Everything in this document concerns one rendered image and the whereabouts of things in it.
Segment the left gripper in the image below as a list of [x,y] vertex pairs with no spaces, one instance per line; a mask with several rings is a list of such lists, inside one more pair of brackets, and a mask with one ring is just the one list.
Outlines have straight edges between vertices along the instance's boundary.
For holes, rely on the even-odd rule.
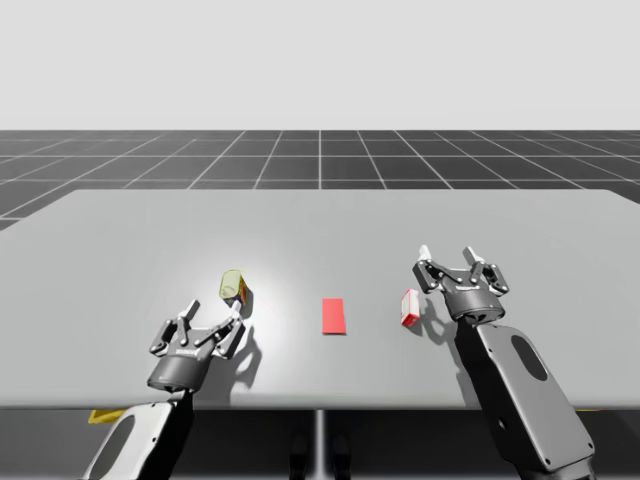
[[197,392],[207,375],[212,356],[230,359],[235,355],[246,327],[242,304],[234,303],[228,318],[209,329],[191,329],[199,310],[194,299],[176,317],[166,320],[151,343],[149,352],[159,361],[147,379],[147,385],[171,393]]

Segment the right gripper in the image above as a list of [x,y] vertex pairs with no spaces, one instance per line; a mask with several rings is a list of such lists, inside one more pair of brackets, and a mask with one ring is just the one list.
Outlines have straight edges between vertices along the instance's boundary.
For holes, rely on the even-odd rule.
[[[476,285],[458,284],[458,275],[435,262],[428,246],[421,245],[412,268],[421,291],[428,294],[442,289],[449,316],[455,322],[490,323],[503,318],[505,309],[497,296],[509,293],[510,287],[500,268],[479,256],[471,246],[464,248],[463,256],[470,266],[469,281]],[[481,278],[488,287],[478,283]]]

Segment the green and blue rectangular can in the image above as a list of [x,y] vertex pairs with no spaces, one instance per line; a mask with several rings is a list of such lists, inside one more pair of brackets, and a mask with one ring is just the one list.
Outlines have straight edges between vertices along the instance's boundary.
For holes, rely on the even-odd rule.
[[232,307],[239,302],[242,307],[247,302],[248,287],[240,270],[227,270],[222,278],[219,288],[220,298]]

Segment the red and white carton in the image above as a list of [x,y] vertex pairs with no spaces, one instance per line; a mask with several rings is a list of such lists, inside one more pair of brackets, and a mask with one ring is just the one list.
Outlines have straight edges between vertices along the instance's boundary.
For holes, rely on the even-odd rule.
[[420,318],[419,292],[408,289],[401,300],[401,324],[411,327]]

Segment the pink pad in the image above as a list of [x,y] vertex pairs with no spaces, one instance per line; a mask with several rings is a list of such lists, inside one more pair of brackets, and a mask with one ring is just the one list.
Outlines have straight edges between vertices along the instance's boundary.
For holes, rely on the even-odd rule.
[[346,333],[342,298],[322,299],[322,333],[324,335],[344,335]]

